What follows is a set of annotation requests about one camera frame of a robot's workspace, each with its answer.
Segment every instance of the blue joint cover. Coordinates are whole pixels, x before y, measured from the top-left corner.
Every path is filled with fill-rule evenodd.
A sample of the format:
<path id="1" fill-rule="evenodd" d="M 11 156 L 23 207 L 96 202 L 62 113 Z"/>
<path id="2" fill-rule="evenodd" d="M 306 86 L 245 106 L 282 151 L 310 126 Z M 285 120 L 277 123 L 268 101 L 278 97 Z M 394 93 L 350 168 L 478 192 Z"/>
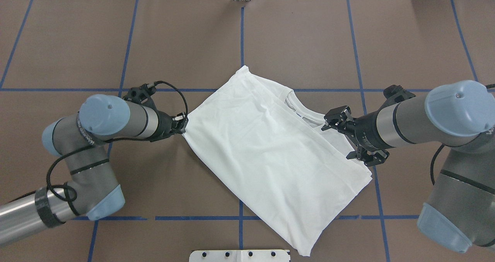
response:
<path id="1" fill-rule="evenodd" d="M 423 204 L 417 225 L 428 238 L 452 251 L 465 253 L 473 245 L 456 225 L 428 203 Z"/>
<path id="2" fill-rule="evenodd" d="M 426 96 L 425 111 L 433 125 L 453 136 L 477 135 L 495 125 L 495 98 L 472 80 L 433 89 Z"/>
<path id="3" fill-rule="evenodd" d="M 113 191 L 111 191 L 105 198 L 103 198 L 96 206 L 94 206 L 86 216 L 89 220 L 98 220 L 106 216 L 110 216 L 116 211 L 124 207 L 125 199 L 118 185 Z"/>
<path id="4" fill-rule="evenodd" d="M 127 103 L 117 96 L 92 95 L 81 105 L 82 127 L 97 135 L 112 135 L 122 130 L 131 117 Z"/>
<path id="5" fill-rule="evenodd" d="M 48 150 L 48 153 L 51 153 L 52 155 L 56 157 L 61 157 L 62 155 L 55 149 L 55 146 L 53 145 L 53 131 L 55 130 L 55 126 L 57 126 L 57 123 L 62 120 L 62 118 L 58 119 L 57 121 L 53 122 L 52 124 L 48 125 L 43 131 L 43 134 L 41 135 L 41 142 L 43 143 L 43 146 L 46 150 Z"/>

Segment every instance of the white mounting plate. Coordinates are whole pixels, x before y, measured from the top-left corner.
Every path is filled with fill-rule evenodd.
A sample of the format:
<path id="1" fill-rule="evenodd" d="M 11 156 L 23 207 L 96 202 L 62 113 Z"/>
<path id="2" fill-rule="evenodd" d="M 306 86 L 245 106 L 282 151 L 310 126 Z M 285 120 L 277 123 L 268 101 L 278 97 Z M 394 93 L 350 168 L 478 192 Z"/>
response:
<path id="1" fill-rule="evenodd" d="M 290 251 L 288 250 L 193 251 L 193 253 L 189 255 L 189 262 L 290 262 Z"/>

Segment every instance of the white t-shirt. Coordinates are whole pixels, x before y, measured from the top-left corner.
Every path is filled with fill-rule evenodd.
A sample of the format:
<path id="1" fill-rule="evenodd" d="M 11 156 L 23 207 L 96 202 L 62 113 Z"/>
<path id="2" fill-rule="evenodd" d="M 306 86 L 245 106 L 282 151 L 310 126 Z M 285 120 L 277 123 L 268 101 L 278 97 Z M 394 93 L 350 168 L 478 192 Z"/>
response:
<path id="1" fill-rule="evenodd" d="M 189 114 L 185 139 L 212 172 L 300 255 L 371 181 L 343 134 L 292 89 L 239 69 Z"/>

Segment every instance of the folded shirt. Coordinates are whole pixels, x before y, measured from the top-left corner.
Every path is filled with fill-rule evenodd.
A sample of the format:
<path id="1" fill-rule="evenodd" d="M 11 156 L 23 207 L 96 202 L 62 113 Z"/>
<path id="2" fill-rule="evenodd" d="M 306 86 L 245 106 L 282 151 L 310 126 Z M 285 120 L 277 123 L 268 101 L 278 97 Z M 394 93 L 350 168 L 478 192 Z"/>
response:
<path id="1" fill-rule="evenodd" d="M 321 131 L 323 114 L 247 66 L 188 117 L 196 155 L 300 255 L 371 181 L 362 162 L 345 158 L 346 137 Z"/>

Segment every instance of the table surface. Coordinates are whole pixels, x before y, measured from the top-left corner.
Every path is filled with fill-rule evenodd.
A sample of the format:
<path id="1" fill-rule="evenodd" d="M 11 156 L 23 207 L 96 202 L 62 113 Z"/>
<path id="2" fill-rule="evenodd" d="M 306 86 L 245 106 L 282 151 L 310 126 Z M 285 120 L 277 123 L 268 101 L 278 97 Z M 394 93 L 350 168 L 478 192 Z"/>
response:
<path id="1" fill-rule="evenodd" d="M 242 65 L 294 88 L 309 109 L 382 104 L 382 89 L 416 94 L 464 79 L 495 82 L 492 0 L 0 0 L 0 202 L 44 185 L 54 161 L 43 129 L 85 98 L 156 80 L 194 109 Z M 158 108 L 182 112 L 170 89 Z M 453 253 L 416 228 L 432 190 L 427 143 L 391 149 L 373 181 L 301 257 L 239 201 L 180 136 L 118 142 L 110 160 L 126 204 L 0 250 L 1 261 L 187 261 L 193 250 L 290 249 L 292 261 L 493 261 Z M 437 174 L 447 155 L 439 157 Z M 70 178 L 65 165 L 53 183 Z"/>

